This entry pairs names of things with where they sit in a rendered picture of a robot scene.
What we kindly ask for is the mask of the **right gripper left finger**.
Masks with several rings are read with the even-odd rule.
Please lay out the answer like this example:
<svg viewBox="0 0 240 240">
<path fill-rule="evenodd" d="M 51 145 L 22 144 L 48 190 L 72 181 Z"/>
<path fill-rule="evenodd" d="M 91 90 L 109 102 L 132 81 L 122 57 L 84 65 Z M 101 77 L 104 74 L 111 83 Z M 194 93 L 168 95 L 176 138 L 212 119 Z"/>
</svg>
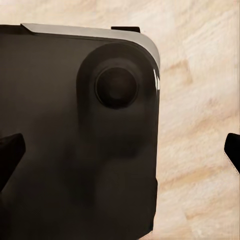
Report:
<svg viewBox="0 0 240 240">
<path fill-rule="evenodd" d="M 0 193 L 26 153 L 22 133 L 0 139 Z"/>
</svg>

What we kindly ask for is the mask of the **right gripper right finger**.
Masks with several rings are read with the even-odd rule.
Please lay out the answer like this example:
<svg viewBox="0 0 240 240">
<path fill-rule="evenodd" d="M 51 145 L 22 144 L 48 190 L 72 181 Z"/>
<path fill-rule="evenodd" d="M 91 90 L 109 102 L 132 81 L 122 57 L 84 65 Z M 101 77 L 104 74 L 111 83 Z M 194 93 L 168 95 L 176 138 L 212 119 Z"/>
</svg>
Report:
<svg viewBox="0 0 240 240">
<path fill-rule="evenodd" d="M 240 135 L 235 133 L 228 133 L 224 150 L 240 173 Z"/>
</svg>

